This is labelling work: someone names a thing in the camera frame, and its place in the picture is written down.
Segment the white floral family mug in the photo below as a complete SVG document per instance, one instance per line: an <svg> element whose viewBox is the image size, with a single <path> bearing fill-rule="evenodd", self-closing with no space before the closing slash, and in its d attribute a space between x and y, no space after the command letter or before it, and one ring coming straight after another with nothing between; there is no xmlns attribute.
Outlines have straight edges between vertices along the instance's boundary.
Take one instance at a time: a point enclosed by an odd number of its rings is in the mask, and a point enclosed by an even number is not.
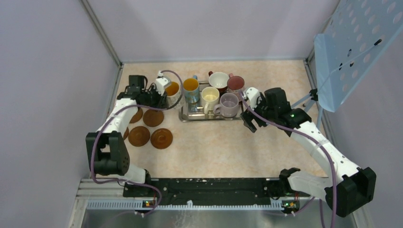
<svg viewBox="0 0 403 228"><path fill-rule="evenodd" d="M171 84L165 89L165 92L167 93L166 102L168 107L173 106L181 97L181 87L176 82L171 82Z"/></svg>

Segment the blue butterfly mug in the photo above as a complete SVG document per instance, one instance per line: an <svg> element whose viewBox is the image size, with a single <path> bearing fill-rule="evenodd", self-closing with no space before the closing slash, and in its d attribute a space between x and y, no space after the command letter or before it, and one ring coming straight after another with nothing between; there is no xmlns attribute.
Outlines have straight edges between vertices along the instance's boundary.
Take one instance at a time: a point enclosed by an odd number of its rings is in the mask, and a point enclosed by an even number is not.
<svg viewBox="0 0 403 228"><path fill-rule="evenodd" d="M184 98L186 103L195 104L200 100L200 84L198 77L193 75L183 82Z"/></svg>

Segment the silver metal tray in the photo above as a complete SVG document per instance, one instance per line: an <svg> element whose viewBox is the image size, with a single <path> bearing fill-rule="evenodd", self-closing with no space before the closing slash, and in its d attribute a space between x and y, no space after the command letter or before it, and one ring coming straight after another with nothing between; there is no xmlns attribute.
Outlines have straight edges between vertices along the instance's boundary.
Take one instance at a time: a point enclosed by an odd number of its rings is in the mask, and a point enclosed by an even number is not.
<svg viewBox="0 0 403 228"><path fill-rule="evenodd" d="M179 110L179 119L184 123L191 122L207 122L207 121L237 121L241 120L241 112L244 110L244 106L240 105L240 110L234 117L224 117L221 114L214 114L213 111L204 113L201 105L201 99L195 104L185 103Z"/></svg>

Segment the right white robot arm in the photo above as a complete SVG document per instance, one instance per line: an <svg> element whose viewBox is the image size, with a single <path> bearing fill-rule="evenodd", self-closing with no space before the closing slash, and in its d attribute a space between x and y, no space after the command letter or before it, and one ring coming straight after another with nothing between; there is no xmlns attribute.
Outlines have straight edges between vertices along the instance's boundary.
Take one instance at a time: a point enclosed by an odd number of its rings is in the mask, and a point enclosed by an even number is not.
<svg viewBox="0 0 403 228"><path fill-rule="evenodd" d="M268 125L283 130L328 175L323 178L299 168L283 169L278 183L283 195L291 196L296 191L307 193L325 201L334 214L343 218L373 200L376 173L346 158L321 133L304 109L290 104L282 88L275 87L262 93L250 87L240 92L240 99L246 107L240 116L251 132Z"/></svg>

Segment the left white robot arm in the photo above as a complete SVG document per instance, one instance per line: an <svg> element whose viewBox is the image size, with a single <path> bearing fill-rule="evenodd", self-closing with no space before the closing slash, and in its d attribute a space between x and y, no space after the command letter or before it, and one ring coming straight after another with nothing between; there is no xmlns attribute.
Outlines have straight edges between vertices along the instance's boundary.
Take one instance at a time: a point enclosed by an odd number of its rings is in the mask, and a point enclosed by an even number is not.
<svg viewBox="0 0 403 228"><path fill-rule="evenodd" d="M152 183L146 179L147 171L130 163L124 134L131 119L141 107L164 109L165 89L171 80L159 73L150 85L142 75L129 76L129 84L117 96L114 108L106 122L95 132L86 136L91 177L96 175L119 175L123 181L134 182L134 190L140 196L152 192Z"/></svg>

